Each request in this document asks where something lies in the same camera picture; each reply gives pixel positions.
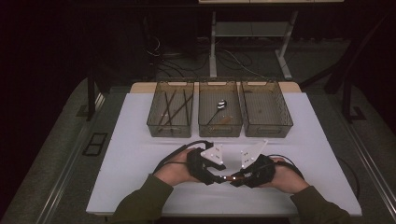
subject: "plastic container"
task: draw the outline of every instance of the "plastic container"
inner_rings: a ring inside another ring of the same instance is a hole
[[[277,81],[248,78],[240,91],[245,136],[286,137],[293,121]]]
[[[218,104],[226,106],[218,109]],[[236,80],[206,77],[199,80],[198,124],[201,137],[239,137],[242,114]]]
[[[167,78],[157,82],[148,114],[153,137],[191,137],[193,78]]]

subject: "sleeve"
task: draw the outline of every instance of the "sleeve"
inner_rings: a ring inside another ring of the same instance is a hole
[[[302,224],[352,223],[349,213],[334,203],[327,202],[320,193],[310,186],[292,195]]]
[[[126,196],[117,207],[110,223],[151,223],[161,217],[163,206],[173,187],[149,175],[141,189]]]

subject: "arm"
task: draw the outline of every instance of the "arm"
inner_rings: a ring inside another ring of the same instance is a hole
[[[177,154],[171,162],[185,162],[186,149]],[[183,182],[198,182],[190,176],[185,165],[167,163],[158,172],[149,175],[141,189],[125,197],[117,207],[110,223],[147,224],[161,217],[163,206],[173,191],[173,186]]]
[[[327,202],[313,186],[287,167],[276,166],[274,179],[261,187],[293,194],[290,198],[297,207],[302,224],[352,223],[347,211]]]

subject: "white table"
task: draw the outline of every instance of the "white table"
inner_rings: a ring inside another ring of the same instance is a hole
[[[337,159],[304,93],[284,93],[294,126],[282,139],[268,139],[262,154],[281,154],[297,165],[305,179],[325,199],[338,204],[352,216],[361,216],[361,207],[347,183]],[[146,125],[152,93],[127,94],[97,177],[87,212],[111,216],[120,201],[139,189],[158,162],[178,147],[202,139],[198,135],[198,95],[193,99],[191,138],[153,138]],[[223,144],[227,169],[216,174],[230,175],[240,169],[240,150],[260,138],[206,138]],[[235,188],[229,183],[206,186],[183,183],[163,208],[165,217],[293,217],[297,210],[288,194],[276,189]]]

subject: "small object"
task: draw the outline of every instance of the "small object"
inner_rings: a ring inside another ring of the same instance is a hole
[[[212,119],[219,113],[220,110],[223,110],[227,107],[227,101],[226,100],[220,100],[218,102],[218,110],[216,110],[216,113],[212,116],[212,118],[209,120],[207,124],[210,124]]]

